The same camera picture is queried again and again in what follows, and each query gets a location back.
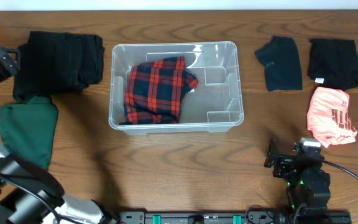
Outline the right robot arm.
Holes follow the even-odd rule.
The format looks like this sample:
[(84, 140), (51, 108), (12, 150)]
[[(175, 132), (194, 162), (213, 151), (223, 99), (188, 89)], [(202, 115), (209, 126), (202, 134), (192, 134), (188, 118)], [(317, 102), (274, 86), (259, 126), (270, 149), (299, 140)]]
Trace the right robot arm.
[(273, 176), (285, 180), (288, 201), (303, 216), (324, 216), (331, 198), (331, 177), (321, 169), (321, 150), (321, 143), (312, 138), (301, 138), (294, 155), (281, 153), (275, 140), (269, 142), (264, 167), (272, 167)]

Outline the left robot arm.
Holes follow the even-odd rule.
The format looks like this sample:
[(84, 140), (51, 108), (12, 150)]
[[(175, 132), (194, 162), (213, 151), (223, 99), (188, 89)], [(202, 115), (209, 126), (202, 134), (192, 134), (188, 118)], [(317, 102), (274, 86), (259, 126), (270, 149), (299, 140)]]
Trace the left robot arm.
[(65, 194), (46, 170), (6, 151), (0, 142), (0, 223), (116, 223), (93, 200)]

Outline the red plaid flannel shirt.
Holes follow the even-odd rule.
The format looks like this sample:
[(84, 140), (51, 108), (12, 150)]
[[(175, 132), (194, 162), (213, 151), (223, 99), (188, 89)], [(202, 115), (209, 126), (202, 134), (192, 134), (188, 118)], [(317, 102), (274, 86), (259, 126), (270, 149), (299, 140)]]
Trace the red plaid flannel shirt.
[(122, 125), (176, 124), (181, 102), (199, 81), (185, 69), (185, 57), (163, 58), (131, 68)]

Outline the pink printed t-shirt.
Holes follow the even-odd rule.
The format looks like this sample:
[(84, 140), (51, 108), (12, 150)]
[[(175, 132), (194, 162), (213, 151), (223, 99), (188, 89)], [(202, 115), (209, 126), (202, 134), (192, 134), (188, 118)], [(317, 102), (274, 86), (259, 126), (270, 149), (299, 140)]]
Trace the pink printed t-shirt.
[(350, 96), (342, 90), (317, 87), (310, 99), (307, 128), (325, 148), (356, 141), (357, 130), (349, 116)]

